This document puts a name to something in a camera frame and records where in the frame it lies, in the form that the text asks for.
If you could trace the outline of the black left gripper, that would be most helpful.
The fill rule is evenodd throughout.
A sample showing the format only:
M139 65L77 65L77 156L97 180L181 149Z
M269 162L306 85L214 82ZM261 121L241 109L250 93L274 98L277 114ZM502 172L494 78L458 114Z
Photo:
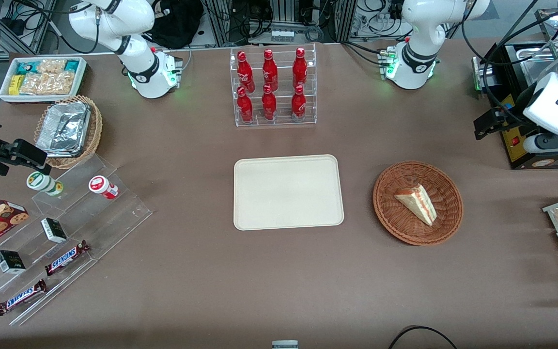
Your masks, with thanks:
M526 117L508 109L490 109L474 120L474 136L481 141L492 133L502 135L505 141L523 139L538 133L540 128Z

